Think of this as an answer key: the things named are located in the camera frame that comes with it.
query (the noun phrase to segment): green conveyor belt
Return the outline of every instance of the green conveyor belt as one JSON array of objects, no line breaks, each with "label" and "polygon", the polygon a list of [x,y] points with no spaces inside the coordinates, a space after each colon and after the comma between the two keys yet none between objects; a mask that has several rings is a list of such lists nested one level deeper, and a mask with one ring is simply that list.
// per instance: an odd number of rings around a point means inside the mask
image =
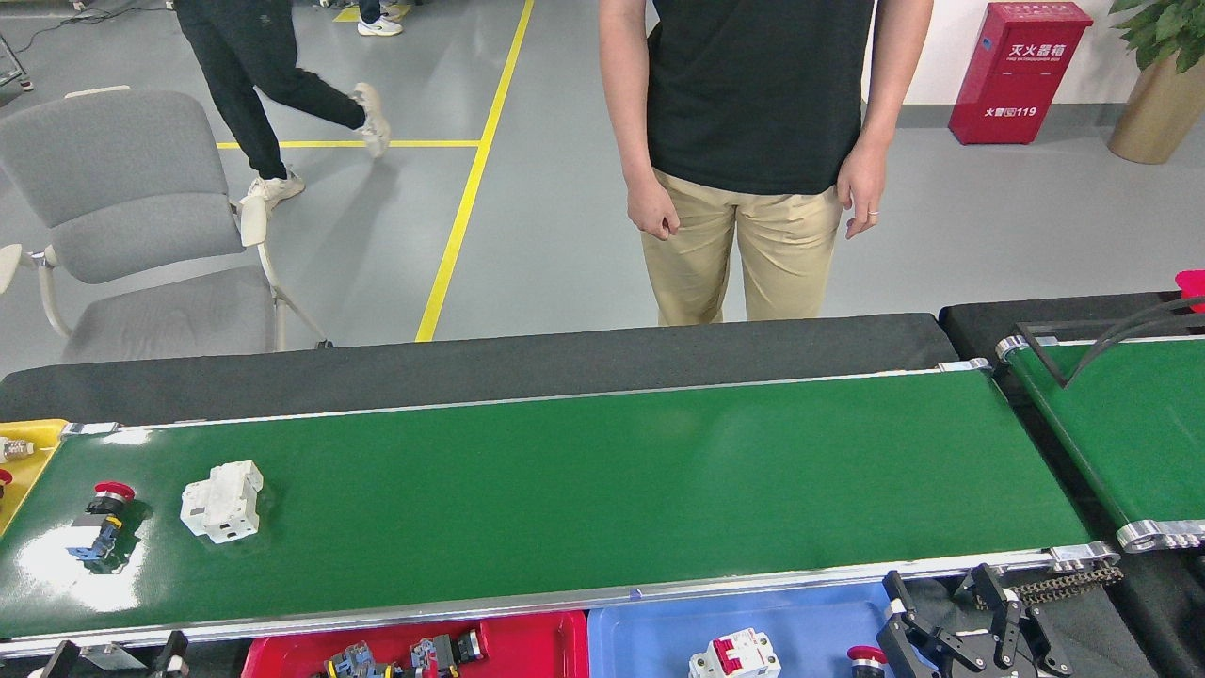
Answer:
[{"label": "green conveyor belt", "polygon": [[[260,533],[194,537],[184,485],[240,460]],[[110,479],[145,515],[92,574],[61,530]],[[127,430],[67,440],[0,542],[0,637],[1088,541],[978,372]]]},{"label": "green conveyor belt", "polygon": [[[1071,375],[1088,347],[1045,350]],[[1205,341],[1117,344],[1066,389],[1029,349],[1009,362],[1117,527],[1205,519]]]}]

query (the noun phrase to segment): black cable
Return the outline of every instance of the black cable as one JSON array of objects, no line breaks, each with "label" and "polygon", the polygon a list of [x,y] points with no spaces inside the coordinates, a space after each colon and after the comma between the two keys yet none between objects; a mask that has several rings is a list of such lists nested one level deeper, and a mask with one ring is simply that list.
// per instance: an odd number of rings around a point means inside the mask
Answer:
[{"label": "black cable", "polygon": [[167,10],[167,7],[127,7],[117,13],[106,12],[104,10],[83,10],[78,14],[65,18],[55,25],[52,25],[49,28],[43,28],[34,33],[34,35],[29,36],[29,42],[27,42],[25,46],[22,47],[20,49],[16,49],[13,54],[20,54],[27,49],[29,49],[30,47],[33,47],[34,39],[37,37],[39,35],[55,29],[60,29],[65,25],[71,25],[71,24],[95,25],[101,22],[106,22],[108,19],[116,19],[117,17],[124,14],[125,12],[169,12],[169,11],[170,10]]}]

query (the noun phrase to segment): yellow bin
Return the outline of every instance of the yellow bin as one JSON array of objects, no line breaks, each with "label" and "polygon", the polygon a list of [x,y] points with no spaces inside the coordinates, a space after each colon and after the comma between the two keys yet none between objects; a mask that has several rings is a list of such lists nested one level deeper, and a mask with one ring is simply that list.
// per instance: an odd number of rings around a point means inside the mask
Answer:
[{"label": "yellow bin", "polygon": [[12,483],[4,489],[0,499],[0,535],[8,529],[8,523],[17,514],[25,496],[37,483],[37,478],[51,461],[51,455],[59,449],[59,434],[67,423],[61,419],[40,419],[37,421],[0,423],[0,436],[34,443],[35,453],[23,460],[0,464],[0,468],[12,474]]}]

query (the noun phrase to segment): black pants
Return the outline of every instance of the black pants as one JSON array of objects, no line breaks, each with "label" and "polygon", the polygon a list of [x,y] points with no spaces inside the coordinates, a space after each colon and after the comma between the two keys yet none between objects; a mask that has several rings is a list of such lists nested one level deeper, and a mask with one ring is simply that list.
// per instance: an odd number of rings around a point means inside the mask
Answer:
[{"label": "black pants", "polygon": [[213,104],[259,176],[284,178],[287,170],[254,87],[274,101],[346,128],[364,124],[359,104],[298,67],[289,0],[176,0],[176,17]]},{"label": "black pants", "polygon": [[381,0],[360,0],[360,20],[370,24],[381,18]]}]

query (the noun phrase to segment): gray office chair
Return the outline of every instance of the gray office chair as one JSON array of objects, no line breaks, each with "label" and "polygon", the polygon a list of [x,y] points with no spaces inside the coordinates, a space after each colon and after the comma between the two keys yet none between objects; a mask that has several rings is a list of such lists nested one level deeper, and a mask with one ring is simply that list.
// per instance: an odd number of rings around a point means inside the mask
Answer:
[{"label": "gray office chair", "polygon": [[[0,118],[0,167],[51,230],[43,250],[0,248],[0,293],[18,266],[37,269],[46,316],[67,337],[63,362],[283,350],[283,306],[324,336],[280,285],[263,200],[245,200],[235,222],[213,132],[194,99],[100,90],[12,113]],[[100,283],[252,246],[258,266],[94,301],[74,329],[59,314],[55,267]]]}]

